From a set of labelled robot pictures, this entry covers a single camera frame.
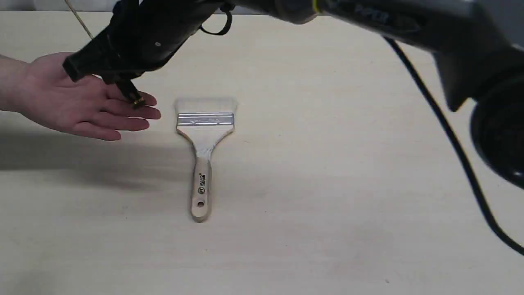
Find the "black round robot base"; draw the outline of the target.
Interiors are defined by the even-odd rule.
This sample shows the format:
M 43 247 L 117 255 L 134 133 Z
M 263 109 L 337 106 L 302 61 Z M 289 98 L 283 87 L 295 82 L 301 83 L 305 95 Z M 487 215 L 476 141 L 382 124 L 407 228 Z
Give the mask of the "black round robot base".
M 483 162 L 505 181 L 524 187 L 524 79 L 517 75 L 477 99 L 470 136 Z

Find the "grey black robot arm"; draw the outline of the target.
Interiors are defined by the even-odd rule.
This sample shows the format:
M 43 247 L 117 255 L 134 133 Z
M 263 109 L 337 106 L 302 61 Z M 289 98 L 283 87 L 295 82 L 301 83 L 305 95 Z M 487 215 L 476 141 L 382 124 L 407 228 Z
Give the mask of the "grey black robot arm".
M 447 106 L 523 107 L 522 0 L 120 0 L 110 24 L 63 67 L 76 82 L 128 82 L 163 67 L 218 9 L 292 24 L 337 18 L 430 52 Z

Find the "person's open bare hand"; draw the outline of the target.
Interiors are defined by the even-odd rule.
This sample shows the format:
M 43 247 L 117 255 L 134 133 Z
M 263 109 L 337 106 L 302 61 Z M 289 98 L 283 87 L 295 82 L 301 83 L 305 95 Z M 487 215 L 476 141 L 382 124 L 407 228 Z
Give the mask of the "person's open bare hand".
M 118 141 L 122 131 L 142 131 L 161 118 L 155 97 L 142 92 L 145 105 L 134 108 L 116 86 L 88 75 L 72 82 L 62 64 L 69 52 L 48 54 L 24 63 L 14 75 L 16 111 L 58 132 Z

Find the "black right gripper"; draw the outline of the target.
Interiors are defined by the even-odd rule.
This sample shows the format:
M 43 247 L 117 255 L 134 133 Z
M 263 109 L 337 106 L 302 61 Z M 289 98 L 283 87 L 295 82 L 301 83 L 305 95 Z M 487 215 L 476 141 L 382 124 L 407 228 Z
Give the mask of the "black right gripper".
M 120 0 L 107 27 L 68 56 L 63 68 L 73 82 L 98 75 L 107 84 L 115 83 L 134 109 L 141 108 L 145 99 L 131 79 L 163 67 L 218 10 L 229 15 L 230 4 L 224 0 Z

